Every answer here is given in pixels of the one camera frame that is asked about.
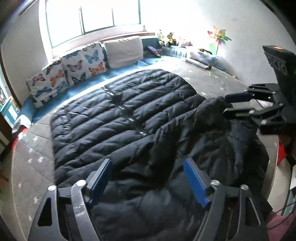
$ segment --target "pink fabric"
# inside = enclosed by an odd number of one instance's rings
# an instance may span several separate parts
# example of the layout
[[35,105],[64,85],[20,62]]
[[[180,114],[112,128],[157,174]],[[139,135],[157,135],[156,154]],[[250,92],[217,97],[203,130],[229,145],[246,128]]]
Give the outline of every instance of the pink fabric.
[[271,212],[269,215],[269,218],[267,219],[267,230],[269,241],[280,241],[285,232],[290,227],[291,223],[293,222],[294,218],[296,217],[296,214],[292,214],[290,217],[287,218],[283,223],[281,223],[279,226],[270,229],[274,227],[275,225],[282,222],[286,217],[276,214],[275,212]]

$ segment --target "purple object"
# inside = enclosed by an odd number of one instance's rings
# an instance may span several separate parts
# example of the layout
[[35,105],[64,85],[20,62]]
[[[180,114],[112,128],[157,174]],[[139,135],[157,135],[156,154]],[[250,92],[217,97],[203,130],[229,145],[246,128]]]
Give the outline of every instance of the purple object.
[[157,52],[157,50],[155,48],[153,48],[150,45],[147,48],[154,56],[161,58],[160,54]]

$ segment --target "cable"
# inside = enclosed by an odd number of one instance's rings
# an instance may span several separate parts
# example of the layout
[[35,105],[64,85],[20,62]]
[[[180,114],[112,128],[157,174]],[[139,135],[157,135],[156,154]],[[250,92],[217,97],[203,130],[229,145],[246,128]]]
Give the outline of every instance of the cable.
[[278,213],[278,212],[282,211],[282,210],[283,210],[284,208],[286,208],[286,207],[289,207],[289,206],[293,205],[294,203],[296,203],[296,201],[294,201],[294,202],[290,203],[290,204],[289,204],[289,205],[287,205],[287,206],[284,206],[282,209],[278,210],[276,213]]
[[295,211],[295,207],[296,206],[294,206],[293,207],[293,210],[289,213],[289,215],[285,218],[285,219],[283,219],[280,223],[278,223],[277,225],[275,225],[275,226],[273,226],[273,227],[271,227],[271,228],[268,228],[267,230],[271,230],[271,229],[274,229],[274,228],[276,228],[277,226],[280,226],[284,221],[286,221],[290,216],[291,216],[291,214],[293,214],[294,213],[294,211]]

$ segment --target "window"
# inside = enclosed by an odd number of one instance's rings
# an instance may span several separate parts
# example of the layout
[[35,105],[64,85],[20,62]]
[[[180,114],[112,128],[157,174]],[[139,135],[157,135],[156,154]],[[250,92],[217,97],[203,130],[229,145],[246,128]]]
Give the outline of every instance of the window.
[[96,30],[141,24],[140,0],[47,0],[46,22],[54,48]]

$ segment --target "window sill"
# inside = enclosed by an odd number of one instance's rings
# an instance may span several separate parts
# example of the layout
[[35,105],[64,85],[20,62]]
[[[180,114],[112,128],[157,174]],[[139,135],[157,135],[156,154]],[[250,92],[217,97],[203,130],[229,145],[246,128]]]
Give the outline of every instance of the window sill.
[[67,52],[75,51],[81,46],[90,44],[95,41],[105,42],[112,39],[120,39],[130,36],[151,36],[155,35],[154,32],[147,32],[145,25],[125,25],[117,26],[107,29],[98,30],[86,35],[78,36],[77,38],[71,39],[55,48],[52,49],[53,59],[64,56]]

